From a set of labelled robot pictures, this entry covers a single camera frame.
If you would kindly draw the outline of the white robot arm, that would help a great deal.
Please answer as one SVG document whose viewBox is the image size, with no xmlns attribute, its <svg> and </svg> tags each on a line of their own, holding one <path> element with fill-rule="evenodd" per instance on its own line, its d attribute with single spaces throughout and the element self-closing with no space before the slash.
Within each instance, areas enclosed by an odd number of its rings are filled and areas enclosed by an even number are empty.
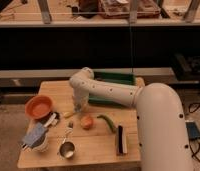
<svg viewBox="0 0 200 171">
<path fill-rule="evenodd" d="M 88 67 L 72 75 L 69 84 L 77 110 L 90 94 L 136 110 L 142 171 L 194 171 L 182 102 L 170 86 L 97 81 Z"/>
</svg>

